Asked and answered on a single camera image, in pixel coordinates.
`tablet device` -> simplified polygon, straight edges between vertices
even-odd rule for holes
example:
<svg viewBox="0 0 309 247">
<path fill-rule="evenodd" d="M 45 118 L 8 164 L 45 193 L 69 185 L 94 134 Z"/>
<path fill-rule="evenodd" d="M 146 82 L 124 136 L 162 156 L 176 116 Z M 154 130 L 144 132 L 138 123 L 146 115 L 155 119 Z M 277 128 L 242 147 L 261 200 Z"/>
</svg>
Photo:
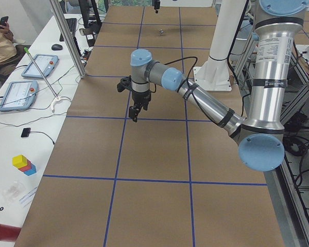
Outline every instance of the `tablet device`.
<svg viewBox="0 0 309 247">
<path fill-rule="evenodd" d="M 37 81 L 13 81 L 9 84 L 0 104 L 0 111 L 26 110 L 30 108 L 38 92 Z"/>
<path fill-rule="evenodd" d="M 47 77 L 51 74 L 56 64 L 58 63 L 58 56 L 36 54 L 34 60 L 37 63 L 38 67 L 41 69 L 44 76 Z M 40 72 L 38 71 L 37 67 L 33 64 L 32 61 L 22 72 L 22 77 L 42 79 Z"/>
</svg>

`stacked cubes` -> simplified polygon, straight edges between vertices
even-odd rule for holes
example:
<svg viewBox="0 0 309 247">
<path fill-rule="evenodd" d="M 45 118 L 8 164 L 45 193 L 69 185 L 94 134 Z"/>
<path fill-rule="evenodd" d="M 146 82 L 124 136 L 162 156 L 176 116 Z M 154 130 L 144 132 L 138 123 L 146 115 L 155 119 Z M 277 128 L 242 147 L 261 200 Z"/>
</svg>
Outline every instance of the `stacked cubes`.
<svg viewBox="0 0 309 247">
<path fill-rule="evenodd" d="M 23 155 L 13 157 L 12 165 L 28 176 L 37 172 L 36 166 Z"/>
</svg>

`black mouse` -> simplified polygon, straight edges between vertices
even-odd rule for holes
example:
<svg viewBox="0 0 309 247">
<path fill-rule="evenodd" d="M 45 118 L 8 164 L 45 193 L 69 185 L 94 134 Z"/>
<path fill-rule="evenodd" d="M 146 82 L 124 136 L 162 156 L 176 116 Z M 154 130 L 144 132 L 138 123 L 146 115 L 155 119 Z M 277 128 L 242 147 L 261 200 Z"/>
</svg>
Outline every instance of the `black mouse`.
<svg viewBox="0 0 309 247">
<path fill-rule="evenodd" d="M 52 50 L 61 50 L 61 49 L 63 49 L 63 46 L 60 45 L 60 44 L 54 44 L 54 45 L 51 46 L 51 49 Z"/>
</svg>

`keyboard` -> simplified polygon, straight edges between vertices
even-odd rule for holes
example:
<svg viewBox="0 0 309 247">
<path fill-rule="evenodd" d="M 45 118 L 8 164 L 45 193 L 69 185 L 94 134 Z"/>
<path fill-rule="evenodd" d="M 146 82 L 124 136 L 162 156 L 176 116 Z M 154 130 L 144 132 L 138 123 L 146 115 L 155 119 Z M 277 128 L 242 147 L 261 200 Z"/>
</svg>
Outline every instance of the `keyboard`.
<svg viewBox="0 0 309 247">
<path fill-rule="evenodd" d="M 76 28 L 77 28 L 77 18 L 65 18 L 66 23 L 68 25 L 68 28 L 70 29 L 70 32 L 72 33 L 72 37 L 76 34 Z M 60 36 L 60 41 L 64 41 L 63 35 Z"/>
</svg>

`person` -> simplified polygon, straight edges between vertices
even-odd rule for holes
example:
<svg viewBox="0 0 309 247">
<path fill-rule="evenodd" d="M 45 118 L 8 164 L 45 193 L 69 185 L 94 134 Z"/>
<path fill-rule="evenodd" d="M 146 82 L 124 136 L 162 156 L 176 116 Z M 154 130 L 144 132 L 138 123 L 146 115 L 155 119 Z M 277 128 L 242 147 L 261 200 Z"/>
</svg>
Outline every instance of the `person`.
<svg viewBox="0 0 309 247">
<path fill-rule="evenodd" d="M 9 28 L 9 24 L 1 25 L 0 29 L 0 81 L 5 82 L 14 71 L 19 61 L 25 54 L 24 45 L 14 46 L 14 34 Z"/>
</svg>

